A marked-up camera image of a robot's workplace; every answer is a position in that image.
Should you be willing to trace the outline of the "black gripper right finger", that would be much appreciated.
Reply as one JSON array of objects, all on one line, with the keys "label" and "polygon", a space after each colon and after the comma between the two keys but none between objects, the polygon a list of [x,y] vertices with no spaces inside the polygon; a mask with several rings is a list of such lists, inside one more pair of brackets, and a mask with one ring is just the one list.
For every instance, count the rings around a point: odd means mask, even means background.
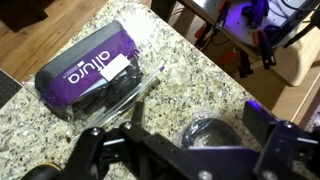
[{"label": "black gripper right finger", "polygon": [[311,132],[281,120],[256,101],[245,102],[242,122],[261,145],[253,169],[258,180],[307,180],[292,170],[301,162],[313,175],[320,175],[320,128]]}]

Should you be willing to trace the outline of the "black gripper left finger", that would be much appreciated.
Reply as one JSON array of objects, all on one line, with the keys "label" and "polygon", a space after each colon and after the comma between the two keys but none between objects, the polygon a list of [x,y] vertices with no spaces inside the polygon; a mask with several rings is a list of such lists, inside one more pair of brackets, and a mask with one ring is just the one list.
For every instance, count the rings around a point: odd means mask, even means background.
[{"label": "black gripper left finger", "polygon": [[187,180],[186,153],[142,127],[144,103],[134,106],[130,121],[105,131],[83,131],[58,180],[102,180],[110,165],[122,163],[139,180]]}]

